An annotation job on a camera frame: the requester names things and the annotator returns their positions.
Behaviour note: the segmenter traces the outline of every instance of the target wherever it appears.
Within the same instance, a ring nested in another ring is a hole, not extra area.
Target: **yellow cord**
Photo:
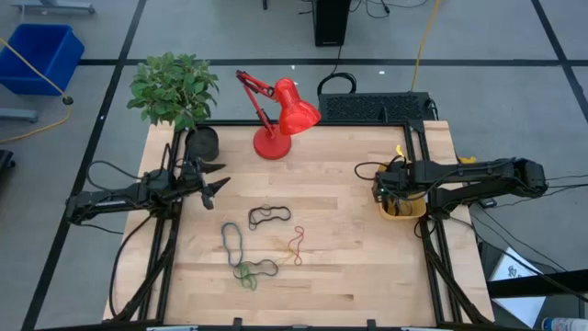
[[[56,90],[59,91],[59,93],[62,94],[62,97],[68,97],[65,92],[63,92],[63,90],[61,90],[57,85],[55,85],[55,83],[53,83],[49,78],[45,77],[44,74],[40,73],[39,70],[37,70],[34,66],[32,66],[32,64],[30,64],[22,55],[20,55],[20,53],[18,53],[17,50],[13,49],[12,46],[8,45],[8,43],[6,42],[6,40],[0,38],[0,42],[2,42],[11,52],[13,52],[23,63],[25,63],[30,70],[32,70],[33,72],[35,72],[35,74],[37,74],[39,77],[43,78],[45,81],[47,81],[47,83],[51,84],[51,86],[55,87]],[[25,134],[21,134],[19,136],[16,137],[12,137],[12,138],[8,138],[8,139],[4,139],[4,140],[0,140],[0,143],[8,143],[8,142],[13,142],[15,140],[19,140],[19,139],[23,139],[23,138],[27,138],[35,133],[39,133],[42,131],[46,131],[48,129],[51,129],[53,127],[56,127],[58,125],[64,124],[69,118],[70,115],[72,114],[72,108],[71,106],[65,106],[67,108],[67,114],[65,115],[65,117],[63,118],[63,120],[59,120],[56,121],[53,124],[50,124],[46,127],[42,127],[40,129],[36,129],[33,130],[29,133],[25,133]]]
[[[416,87],[416,78],[419,75],[419,64],[421,63],[421,53],[423,52],[424,45],[426,44],[426,36],[429,34],[431,27],[433,26],[433,21],[435,21],[435,15],[437,14],[437,9],[439,8],[439,3],[441,0],[435,1],[435,6],[433,7],[433,13],[431,17],[429,17],[429,22],[426,24],[426,30],[424,31],[423,40],[421,40],[421,46],[419,46],[419,52],[416,54],[416,63],[414,64],[414,75],[413,75],[413,85],[411,87],[411,91],[414,91]]]

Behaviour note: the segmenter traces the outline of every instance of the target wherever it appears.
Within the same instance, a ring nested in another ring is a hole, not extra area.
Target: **potted plant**
[[[164,121],[174,125],[176,131],[190,129],[187,137],[190,150],[205,161],[219,154],[219,136],[208,126],[199,125],[210,117],[209,93],[219,78],[209,72],[206,61],[196,63],[196,55],[174,56],[167,52],[161,57],[148,57],[140,63],[130,84],[133,99],[127,108],[142,108],[141,119],[150,119],[157,125]]]

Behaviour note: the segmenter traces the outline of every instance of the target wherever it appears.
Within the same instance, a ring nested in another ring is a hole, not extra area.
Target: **lamp shade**
[[[282,106],[279,115],[279,130],[283,134],[300,133],[321,120],[319,110],[300,98],[296,85],[289,78],[277,81],[274,98]]]

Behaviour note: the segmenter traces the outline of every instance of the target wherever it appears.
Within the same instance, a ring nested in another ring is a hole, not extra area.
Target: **white paper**
[[[541,273],[537,268],[528,263],[523,257],[518,255],[511,247],[506,249],[506,253],[516,257],[518,260],[523,262],[526,266]],[[529,271],[527,268],[521,266],[518,262],[512,258],[503,254],[496,269],[490,277],[490,281],[495,280],[509,280],[513,278],[535,276],[536,274]],[[526,297],[526,298],[508,298],[508,299],[493,299],[494,302],[502,306],[507,312],[518,318],[521,322],[525,323],[528,327],[533,328],[545,297]]]

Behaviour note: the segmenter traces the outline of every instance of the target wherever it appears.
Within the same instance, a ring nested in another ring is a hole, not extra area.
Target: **green leaves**
[[[138,65],[127,108],[142,108],[141,119],[154,125],[166,121],[176,130],[194,128],[210,117],[209,102],[217,105],[208,90],[212,86],[218,92],[218,80],[206,61],[196,62],[196,55],[150,56],[147,65]]]

